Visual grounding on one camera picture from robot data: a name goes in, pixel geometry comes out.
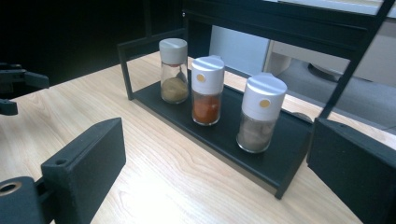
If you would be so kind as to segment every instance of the ground spice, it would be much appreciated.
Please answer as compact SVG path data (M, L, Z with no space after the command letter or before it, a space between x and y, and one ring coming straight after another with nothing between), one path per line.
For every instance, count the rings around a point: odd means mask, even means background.
M212 124L219 119L219 110L220 99L218 95L202 96L194 99L192 116L199 123Z
M163 83L161 94L166 102L179 103L188 97L189 90L183 80L178 77L171 77Z
M275 125L276 120L259 121L242 114L236 142L248 152L262 152L270 145Z

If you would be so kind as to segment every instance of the dark background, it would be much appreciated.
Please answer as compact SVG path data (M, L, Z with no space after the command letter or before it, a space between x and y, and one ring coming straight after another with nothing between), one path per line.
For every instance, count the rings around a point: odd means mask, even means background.
M145 0L2 1L0 62L49 77L51 86L120 63L117 44L145 36ZM153 34L183 26L182 0L151 0ZM36 91L24 84L10 99Z

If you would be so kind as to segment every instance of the black tray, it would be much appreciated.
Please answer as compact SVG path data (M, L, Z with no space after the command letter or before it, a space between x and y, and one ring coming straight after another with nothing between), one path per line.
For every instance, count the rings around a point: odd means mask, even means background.
M263 181L258 184L278 199L283 196L307 152L306 144L312 123L287 111L281 111L271 145L265 152L251 154L242 150L236 143L236 135L243 93L227 86L222 93L220 120L209 127L198 125L192 120L191 96L179 105L166 103L161 98L160 82L134 92L134 98L213 148L231 161L231 165L236 164L236 170L242 171L242 174Z

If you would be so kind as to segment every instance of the jar lid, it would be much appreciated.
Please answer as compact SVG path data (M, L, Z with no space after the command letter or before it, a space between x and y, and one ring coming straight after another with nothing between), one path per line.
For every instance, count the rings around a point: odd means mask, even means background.
M212 55L197 58L191 64L191 87L201 94L217 94L224 86L224 61Z
M160 41L161 61L166 64L181 64L187 60L187 41L168 38Z
M279 116L288 87L270 73L247 79L242 111L252 119L269 121Z

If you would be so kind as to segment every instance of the spice rack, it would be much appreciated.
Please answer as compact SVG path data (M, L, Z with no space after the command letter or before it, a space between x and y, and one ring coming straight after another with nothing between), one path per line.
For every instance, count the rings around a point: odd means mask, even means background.
M214 149L226 162L230 161L231 166L242 168L242 174L258 178L259 185L281 199L304 159L307 151L304 142L307 142L312 123L281 111L269 148L264 153L248 153L235 140L239 130L242 97L241 91L225 86L219 122L213 126L201 126L192 120L191 96L182 104L168 104L161 98L160 82L134 92L136 100Z
M132 91L126 52L149 45L150 48L144 50L144 53L151 53L155 51L152 50L153 44L158 41L183 36L189 43L190 57L207 56L210 42L207 40L210 37L207 31L211 30L212 25L217 25L348 59L350 63L345 73L319 115L325 119L342 95L395 0L385 0L374 16L259 0L184 0L184 28L159 35L151 33L149 1L144 2L146 37L118 44L128 99L139 100L213 148L232 164L236 164L235 169L242 168L243 174L258 177L264 187L281 199L309 148L312 128L310 122L281 111L271 146L262 154L249 154L240 149L235 141L242 92L226 87L219 122L213 127L199 126L191 119L191 99L181 105L167 104L161 98L159 82L143 90ZM199 32L192 32L191 29L198 29Z

